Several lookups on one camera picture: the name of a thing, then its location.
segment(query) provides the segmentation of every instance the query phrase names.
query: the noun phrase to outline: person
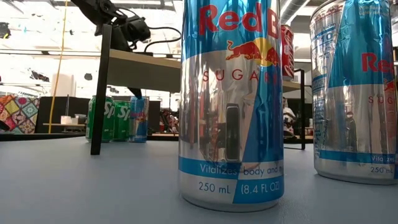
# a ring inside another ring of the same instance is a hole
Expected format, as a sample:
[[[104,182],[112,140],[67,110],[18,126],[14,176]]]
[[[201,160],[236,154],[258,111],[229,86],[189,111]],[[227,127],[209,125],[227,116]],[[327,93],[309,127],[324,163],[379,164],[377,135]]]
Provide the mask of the person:
[[[294,115],[292,109],[289,108],[287,104],[287,99],[283,97],[282,99],[282,107],[283,107],[283,119],[284,119],[284,135],[295,137],[293,131],[293,124],[296,122],[297,118]]]

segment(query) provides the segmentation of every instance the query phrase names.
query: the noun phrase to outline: sprite can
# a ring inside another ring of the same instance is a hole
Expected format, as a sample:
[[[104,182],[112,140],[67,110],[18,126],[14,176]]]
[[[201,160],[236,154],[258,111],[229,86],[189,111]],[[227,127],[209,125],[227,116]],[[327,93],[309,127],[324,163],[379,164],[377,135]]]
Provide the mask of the sprite can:
[[[91,142],[93,139],[93,125],[94,125],[94,112],[96,106],[96,97],[88,102],[88,116],[86,139]],[[113,138],[113,123],[114,123],[114,101],[111,97],[105,99],[105,112],[104,112],[104,125],[102,129],[102,142],[110,142]]]
[[[115,101],[116,116],[114,117],[113,141],[127,141],[130,129],[130,102]]]

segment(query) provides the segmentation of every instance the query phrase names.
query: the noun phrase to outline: black cable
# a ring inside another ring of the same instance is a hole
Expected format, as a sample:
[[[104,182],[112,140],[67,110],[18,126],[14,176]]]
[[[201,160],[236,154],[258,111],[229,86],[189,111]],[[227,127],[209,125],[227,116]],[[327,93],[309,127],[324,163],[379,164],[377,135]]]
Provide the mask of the black cable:
[[[152,42],[152,43],[148,44],[148,45],[145,47],[144,52],[147,52],[148,47],[151,46],[151,45],[154,45],[154,44],[170,43],[170,42],[175,42],[175,41],[181,40],[182,34],[181,34],[181,32],[180,32],[178,29],[176,29],[176,28],[173,28],[173,27],[148,27],[148,28],[149,28],[149,29],[171,29],[171,30],[174,30],[174,31],[178,32],[178,33],[180,34],[180,37],[177,38],[177,39],[174,39],[174,40],[160,40],[160,41]]]
[[[119,9],[119,10],[120,10],[120,9],[123,9],[123,10],[129,11],[129,12],[133,13],[134,15],[138,16],[135,12],[133,12],[132,10],[127,9],[127,8],[125,8],[125,7],[118,7],[118,9]],[[173,28],[173,27],[148,27],[148,28],[149,28],[149,29],[171,29],[171,30],[174,30],[174,31],[178,32],[178,34],[180,34],[180,37],[177,38],[177,39],[174,39],[174,40],[160,40],[160,41],[155,41],[155,42],[149,43],[148,45],[146,45],[144,52],[147,52],[148,47],[151,46],[151,45],[154,45],[154,44],[171,43],[171,42],[175,42],[175,41],[181,40],[182,34],[181,34],[181,32],[180,32],[178,29],[176,29],[176,28]]]
[[[133,13],[134,15],[138,16],[135,12],[131,11],[131,10],[128,9],[128,8],[125,8],[125,7],[118,7],[118,9],[123,9],[123,10],[129,11],[129,12]]]

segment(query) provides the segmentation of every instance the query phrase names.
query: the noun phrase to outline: patchwork fabric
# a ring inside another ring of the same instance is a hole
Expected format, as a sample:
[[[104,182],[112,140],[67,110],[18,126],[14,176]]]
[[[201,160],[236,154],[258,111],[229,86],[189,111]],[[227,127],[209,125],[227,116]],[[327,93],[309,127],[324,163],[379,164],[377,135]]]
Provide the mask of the patchwork fabric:
[[[16,134],[34,134],[39,111],[38,98],[14,95],[0,97],[0,120]]]
[[[4,104],[0,103],[0,114],[2,113],[3,110],[4,110]]]

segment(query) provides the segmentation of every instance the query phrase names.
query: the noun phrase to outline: energy drink can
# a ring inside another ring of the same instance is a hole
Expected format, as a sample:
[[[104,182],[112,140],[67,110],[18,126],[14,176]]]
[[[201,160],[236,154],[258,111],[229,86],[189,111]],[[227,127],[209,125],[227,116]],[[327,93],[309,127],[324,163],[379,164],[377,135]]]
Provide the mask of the energy drink can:
[[[96,97],[88,102],[88,116],[86,126],[86,139],[91,142],[93,139],[93,125],[94,125],[94,112],[96,106]],[[102,130],[102,142],[110,142],[113,138],[113,123],[114,123],[114,101],[111,97],[105,99],[105,112],[104,123]]]
[[[148,132],[149,98],[131,98],[130,142],[146,142]]]
[[[113,141],[127,141],[130,132],[130,102],[115,101]]]
[[[282,38],[282,77],[285,81],[292,81],[294,79],[294,33],[290,26],[281,25]]]
[[[279,1],[185,1],[179,186],[251,212],[284,193]]]
[[[397,109],[388,0],[336,0],[311,18],[315,168],[396,184]]]

